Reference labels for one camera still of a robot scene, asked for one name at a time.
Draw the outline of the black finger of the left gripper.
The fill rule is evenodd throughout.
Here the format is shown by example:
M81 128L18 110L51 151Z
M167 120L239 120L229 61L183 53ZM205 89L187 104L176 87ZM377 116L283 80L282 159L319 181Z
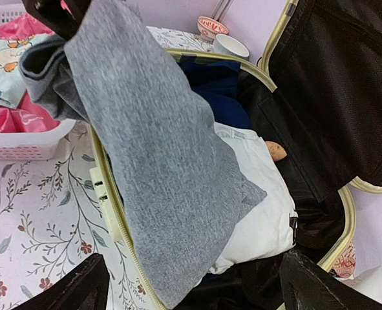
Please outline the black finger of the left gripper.
M23 0L25 10L63 39L71 39L91 0Z

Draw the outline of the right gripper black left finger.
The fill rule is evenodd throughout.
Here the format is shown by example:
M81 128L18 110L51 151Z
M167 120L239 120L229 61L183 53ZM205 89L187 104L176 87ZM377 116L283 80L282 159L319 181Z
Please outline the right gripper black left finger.
M94 253L50 289L16 307L18 310L105 309L109 272L101 254Z

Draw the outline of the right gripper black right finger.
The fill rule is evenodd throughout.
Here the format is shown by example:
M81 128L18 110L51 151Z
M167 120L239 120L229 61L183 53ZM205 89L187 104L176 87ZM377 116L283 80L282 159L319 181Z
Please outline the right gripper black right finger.
M382 309L382 304L336 280L295 249L283 255L280 278L286 309Z

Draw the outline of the white t-shirt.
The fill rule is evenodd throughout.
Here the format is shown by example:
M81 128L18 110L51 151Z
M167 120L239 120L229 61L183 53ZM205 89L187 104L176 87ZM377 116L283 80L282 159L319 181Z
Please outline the white t-shirt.
M298 214L262 137L253 130L221 123L215 123L215 133L234 150L243 175L266 191L265 199L236 224L229 242L209 269L211 274L222 274L235 264L291 249Z

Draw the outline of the teal cartoon t-shirt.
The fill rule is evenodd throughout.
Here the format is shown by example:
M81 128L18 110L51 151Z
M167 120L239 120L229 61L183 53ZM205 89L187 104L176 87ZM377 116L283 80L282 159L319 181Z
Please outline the teal cartoon t-shirt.
M18 108L26 91L19 73L21 56L47 37L46 34L36 34L23 40L0 39L0 106Z

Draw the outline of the pink printed garment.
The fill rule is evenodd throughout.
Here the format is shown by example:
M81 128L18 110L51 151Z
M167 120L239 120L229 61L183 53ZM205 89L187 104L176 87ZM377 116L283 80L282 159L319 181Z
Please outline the pink printed garment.
M23 40L36 34L52 35L52 31L29 14L0 26L0 39ZM47 111L31 102L27 90L18 108L0 106L0 134L47 132L59 125Z

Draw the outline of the grey garment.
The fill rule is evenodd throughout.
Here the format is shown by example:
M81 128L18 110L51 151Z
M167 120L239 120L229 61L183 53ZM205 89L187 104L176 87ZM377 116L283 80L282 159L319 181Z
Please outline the grey garment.
M93 126L140 267L175 308L266 197L215 134L208 102L124 1L92 1L71 40L33 46L19 69L33 103Z

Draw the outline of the white plastic mesh basket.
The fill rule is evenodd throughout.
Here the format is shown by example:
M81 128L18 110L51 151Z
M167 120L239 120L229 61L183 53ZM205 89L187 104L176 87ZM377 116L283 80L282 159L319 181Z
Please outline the white plastic mesh basket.
M0 26L26 14L23 4L0 4ZM54 157L59 141L74 127L66 119L47 132L0 134L0 160L49 160Z

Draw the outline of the dark blue garment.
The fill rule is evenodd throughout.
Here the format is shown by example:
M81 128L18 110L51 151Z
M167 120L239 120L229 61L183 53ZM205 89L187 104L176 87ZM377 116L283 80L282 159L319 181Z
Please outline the dark blue garment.
M238 129L252 128L248 114L237 101L240 74L237 62L218 61L203 65L186 61L180 68L192 91L209 103L217 123Z

